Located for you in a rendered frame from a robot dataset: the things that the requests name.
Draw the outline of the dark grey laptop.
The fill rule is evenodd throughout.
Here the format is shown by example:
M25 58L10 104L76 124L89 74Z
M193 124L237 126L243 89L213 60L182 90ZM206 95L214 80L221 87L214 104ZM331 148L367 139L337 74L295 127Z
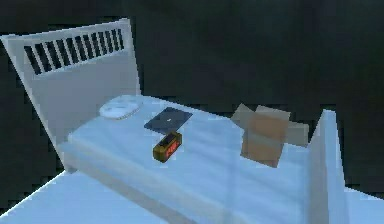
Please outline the dark grey laptop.
M148 130L166 135L169 132L177 131L191 116L192 113L190 112L167 107L148 121L144 127Z

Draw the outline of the white bed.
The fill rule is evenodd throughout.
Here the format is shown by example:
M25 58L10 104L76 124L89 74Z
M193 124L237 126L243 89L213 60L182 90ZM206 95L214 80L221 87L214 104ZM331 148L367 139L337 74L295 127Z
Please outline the white bed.
M63 165L174 223L349 224L336 115L324 111L306 147L285 146L276 168L240 155L244 131L193 108L182 144L153 158L160 133L144 125L167 102L142 94L128 19L2 43ZM143 104L123 119L99 115L122 95Z

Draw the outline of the white pillow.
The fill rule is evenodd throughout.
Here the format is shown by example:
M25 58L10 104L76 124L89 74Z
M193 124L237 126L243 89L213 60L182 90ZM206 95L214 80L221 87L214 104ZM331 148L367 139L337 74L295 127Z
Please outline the white pillow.
M108 119L123 119L137 112L142 104L136 96L122 95L101 106L99 115Z

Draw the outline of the brown cardboard box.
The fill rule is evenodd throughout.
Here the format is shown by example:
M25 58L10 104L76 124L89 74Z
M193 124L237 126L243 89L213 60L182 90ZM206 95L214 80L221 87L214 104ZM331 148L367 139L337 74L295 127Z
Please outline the brown cardboard box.
M240 155L276 168L285 143L306 147L309 125L290 120L290 112L258 105L253 111L240 104L231 121L244 130Z

